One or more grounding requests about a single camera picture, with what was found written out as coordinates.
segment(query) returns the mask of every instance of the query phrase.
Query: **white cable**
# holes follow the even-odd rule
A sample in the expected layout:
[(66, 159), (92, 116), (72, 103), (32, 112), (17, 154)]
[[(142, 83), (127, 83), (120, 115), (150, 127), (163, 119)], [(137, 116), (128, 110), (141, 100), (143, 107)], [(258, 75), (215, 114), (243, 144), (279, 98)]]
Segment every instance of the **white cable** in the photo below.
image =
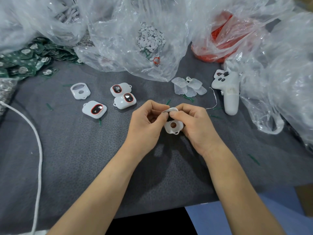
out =
[(215, 106), (217, 106), (217, 99), (216, 99), (215, 91), (212, 89), (212, 87), (209, 87), (209, 88), (213, 91), (213, 94), (215, 97)]
[(20, 116), (23, 117), (23, 119), (26, 120), (26, 122), (32, 127), (36, 139), (37, 139), (37, 143), (38, 143), (38, 148), (39, 148), (39, 166), (38, 166), (38, 189), (37, 189), (37, 196), (36, 196), (36, 202), (35, 202), (35, 213), (34, 213), (34, 220), (33, 220), (33, 227), (32, 227), (32, 231), (31, 231), (31, 235), (35, 234), (36, 231), (36, 226), (37, 226), (37, 220), (38, 220), (38, 210), (39, 210), (39, 199), (40, 199), (40, 193), (41, 193), (41, 168), (42, 168), (42, 148), (41, 148), (41, 142), (40, 142), (40, 138), (39, 135), (37, 133), (37, 130), (35, 128), (35, 126), (29, 121), (28, 118), (26, 118), (25, 115), (23, 115), (21, 112), (19, 112), (18, 110), (16, 110), (15, 108), (7, 105), (4, 102), (0, 101), (0, 104), (3, 106), (8, 107), (9, 109), (15, 111), (16, 113), (18, 113)]

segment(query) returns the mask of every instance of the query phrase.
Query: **white plastic casing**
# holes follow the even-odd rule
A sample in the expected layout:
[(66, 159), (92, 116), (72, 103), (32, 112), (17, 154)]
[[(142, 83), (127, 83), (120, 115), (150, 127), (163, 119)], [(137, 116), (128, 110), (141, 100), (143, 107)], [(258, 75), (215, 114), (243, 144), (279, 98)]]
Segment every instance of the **white plastic casing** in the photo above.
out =
[[(163, 112), (170, 112), (170, 111), (178, 111), (175, 107), (169, 108), (168, 110), (165, 110)], [(171, 127), (171, 124), (175, 123), (176, 126), (174, 128)], [(171, 120), (164, 124), (164, 128), (167, 133), (173, 133), (173, 134), (179, 134), (179, 132), (184, 128), (184, 123), (178, 120)]]
[(228, 115), (235, 115), (239, 106), (239, 75), (236, 72), (217, 70), (212, 88), (219, 89), (224, 96), (224, 108)]
[(122, 110), (122, 109), (129, 107), (129, 106), (133, 106), (136, 103), (137, 103), (137, 100), (133, 94), (125, 93), (125, 94), (118, 96), (114, 99), (113, 106)]
[(90, 90), (85, 83), (76, 83), (71, 86), (71, 92), (75, 99), (86, 99), (90, 95)]
[(131, 85), (123, 82), (121, 84), (112, 86), (110, 90), (114, 97), (118, 97), (124, 95), (125, 93), (131, 93)]
[(99, 119), (107, 111), (107, 107), (99, 102), (90, 101), (84, 104), (83, 113), (92, 118)]

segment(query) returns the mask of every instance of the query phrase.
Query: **gray textured tablecloth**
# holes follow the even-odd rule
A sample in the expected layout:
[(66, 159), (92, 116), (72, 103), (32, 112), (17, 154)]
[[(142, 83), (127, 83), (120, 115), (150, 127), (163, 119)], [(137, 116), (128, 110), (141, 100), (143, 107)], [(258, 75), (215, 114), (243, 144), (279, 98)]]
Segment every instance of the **gray textured tablecloth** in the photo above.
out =
[[(42, 192), (38, 228), (49, 228), (83, 193), (123, 144), (131, 113), (146, 100), (170, 106), (188, 99), (174, 94), (173, 83), (141, 79), (127, 72), (102, 73), (86, 65), (55, 63), (60, 71), (51, 79), (29, 77), (20, 84), (11, 105), (36, 126), (43, 146)], [(177, 77), (200, 73), (207, 94), (195, 97), (195, 105), (213, 107), (209, 89), (219, 65), (196, 60), (190, 49)], [(74, 99), (64, 84), (84, 82), (91, 95)], [(113, 106), (112, 85), (127, 82), (137, 104), (125, 110)], [(218, 106), (223, 106), (216, 91)], [(82, 113), (83, 104), (95, 100), (108, 107), (102, 126)], [(46, 103), (53, 107), (50, 111)], [(279, 135), (259, 132), (245, 106), (228, 116), (208, 110), (222, 119), (212, 122), (244, 168), (253, 186), (300, 185), (313, 182), (313, 158), (287, 130)], [(255, 157), (260, 166), (249, 156)], [(30, 230), (37, 191), (38, 146), (30, 126), (13, 111), (0, 125), (0, 233)], [(203, 159), (182, 135), (164, 130), (154, 150), (135, 170), (116, 217), (166, 210), (216, 200)]]

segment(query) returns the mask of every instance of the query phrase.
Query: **person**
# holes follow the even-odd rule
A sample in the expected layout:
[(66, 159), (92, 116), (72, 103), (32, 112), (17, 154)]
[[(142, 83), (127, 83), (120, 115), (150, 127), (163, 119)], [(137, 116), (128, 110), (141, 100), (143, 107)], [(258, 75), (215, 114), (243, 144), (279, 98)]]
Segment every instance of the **person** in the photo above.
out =
[(132, 114), (127, 138), (96, 179), (52, 227), (48, 235), (105, 234), (136, 166), (151, 151), (169, 115), (204, 158), (234, 235), (283, 235), (235, 156), (217, 134), (204, 108), (180, 104), (179, 111), (148, 100)]

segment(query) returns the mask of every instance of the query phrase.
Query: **white cord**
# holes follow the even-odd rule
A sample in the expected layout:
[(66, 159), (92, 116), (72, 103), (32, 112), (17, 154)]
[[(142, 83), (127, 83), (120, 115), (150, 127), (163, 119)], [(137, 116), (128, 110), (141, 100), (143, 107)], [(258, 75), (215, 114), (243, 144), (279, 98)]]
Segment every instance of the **white cord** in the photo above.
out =
[(212, 87), (209, 87), (209, 88), (213, 91), (213, 94), (215, 97), (215, 106), (217, 106), (217, 99), (216, 99), (215, 91), (212, 89)]
[(32, 127), (36, 139), (37, 139), (37, 143), (38, 143), (38, 148), (39, 148), (39, 166), (38, 166), (38, 189), (37, 189), (37, 196), (36, 196), (36, 202), (35, 202), (35, 213), (34, 213), (34, 220), (33, 220), (33, 227), (32, 227), (32, 231), (31, 231), (31, 235), (35, 234), (36, 231), (36, 226), (37, 226), (37, 220), (38, 220), (38, 210), (39, 210), (39, 199), (40, 199), (40, 193), (41, 193), (41, 168), (42, 168), (42, 148), (41, 148), (41, 142), (40, 142), (40, 138), (39, 135), (37, 133), (37, 130), (35, 128), (35, 126), (29, 121), (28, 118), (26, 118), (25, 115), (23, 115), (21, 112), (19, 112), (18, 110), (16, 110), (15, 108), (7, 105), (4, 102), (0, 101), (0, 104), (3, 106), (8, 107), (9, 109), (15, 111), (16, 113), (18, 113), (20, 116), (23, 117), (23, 119), (26, 120), (26, 122)]

